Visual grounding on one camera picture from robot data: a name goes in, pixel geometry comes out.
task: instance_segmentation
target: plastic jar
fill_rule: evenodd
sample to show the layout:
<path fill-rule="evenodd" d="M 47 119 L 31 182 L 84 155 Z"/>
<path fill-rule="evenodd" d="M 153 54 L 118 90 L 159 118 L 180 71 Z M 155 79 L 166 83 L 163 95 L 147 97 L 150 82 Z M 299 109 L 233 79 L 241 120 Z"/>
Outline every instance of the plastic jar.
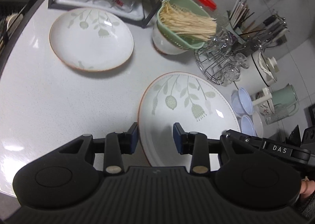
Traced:
<path fill-rule="evenodd" d="M 201 8 L 203 8 L 212 18 L 215 18 L 218 29 L 225 28 L 229 24 L 226 11 L 217 9 L 217 5 L 213 0 L 193 0 Z"/>

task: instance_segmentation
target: screw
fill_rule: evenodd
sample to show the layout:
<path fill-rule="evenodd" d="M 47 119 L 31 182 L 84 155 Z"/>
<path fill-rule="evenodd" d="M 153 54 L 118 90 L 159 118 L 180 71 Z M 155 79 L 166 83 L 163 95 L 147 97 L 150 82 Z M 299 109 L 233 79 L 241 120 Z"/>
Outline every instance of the screw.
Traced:
<path fill-rule="evenodd" d="M 197 165 L 193 167 L 193 172 L 198 173 L 198 174 L 204 174 L 208 171 L 209 169 L 203 165 Z"/>
<path fill-rule="evenodd" d="M 106 172 L 108 172 L 110 174 L 117 174 L 117 173 L 120 173 L 122 171 L 122 169 L 117 165 L 110 165 L 105 170 L 106 170 Z"/>

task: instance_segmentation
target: white ceramic plate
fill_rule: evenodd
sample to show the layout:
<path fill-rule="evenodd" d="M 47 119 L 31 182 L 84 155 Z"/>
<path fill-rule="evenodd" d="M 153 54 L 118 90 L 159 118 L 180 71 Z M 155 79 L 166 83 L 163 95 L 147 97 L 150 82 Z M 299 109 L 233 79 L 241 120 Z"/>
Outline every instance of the white ceramic plate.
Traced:
<path fill-rule="evenodd" d="M 253 119 L 253 124 L 254 124 L 257 136 L 259 138 L 262 138 L 264 136 L 264 126 L 262 124 L 260 115 L 257 111 L 253 112 L 252 119 Z"/>
<path fill-rule="evenodd" d="M 53 23 L 51 48 L 68 66 L 86 71 L 113 69 L 131 56 L 133 37 L 117 16 L 99 9 L 78 8 Z"/>
<path fill-rule="evenodd" d="M 141 145 L 152 166 L 185 166 L 191 155 L 180 155 L 173 140 L 173 124 L 184 131 L 197 131 L 209 139 L 222 132 L 240 131 L 226 99 L 207 81 L 184 72 L 164 74 L 145 91 L 138 113 Z M 210 154 L 211 170 L 219 169 L 216 154 Z"/>

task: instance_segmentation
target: wire dish rack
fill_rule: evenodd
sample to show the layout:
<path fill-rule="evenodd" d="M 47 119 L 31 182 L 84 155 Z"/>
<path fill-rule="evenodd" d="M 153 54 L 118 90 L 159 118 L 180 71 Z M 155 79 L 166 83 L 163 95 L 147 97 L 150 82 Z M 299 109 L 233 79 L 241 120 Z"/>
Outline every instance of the wire dish rack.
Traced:
<path fill-rule="evenodd" d="M 230 61 L 229 54 L 222 54 L 221 52 L 212 53 L 207 47 L 202 47 L 195 50 L 196 63 L 207 78 L 216 85 L 223 84 L 223 77 L 221 70 L 227 61 Z"/>

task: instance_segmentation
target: white countertop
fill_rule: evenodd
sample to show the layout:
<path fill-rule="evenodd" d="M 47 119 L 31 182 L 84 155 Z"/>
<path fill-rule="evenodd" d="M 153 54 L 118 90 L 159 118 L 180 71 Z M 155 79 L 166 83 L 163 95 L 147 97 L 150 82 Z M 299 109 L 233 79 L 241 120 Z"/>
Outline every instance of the white countertop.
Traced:
<path fill-rule="evenodd" d="M 122 66 L 103 73 L 78 72 L 63 64 L 49 45 L 49 30 L 64 13 L 40 6 L 16 42 L 0 79 L 0 191 L 14 195 L 12 180 L 25 164 L 90 133 L 103 138 L 137 121 L 139 103 L 158 76 L 184 71 L 204 78 L 193 52 L 160 55 L 152 25 L 129 25 L 134 51 Z M 230 102 L 236 88 L 215 86 Z M 148 165 L 140 143 L 124 164 Z M 94 166 L 102 169 L 102 157 Z"/>

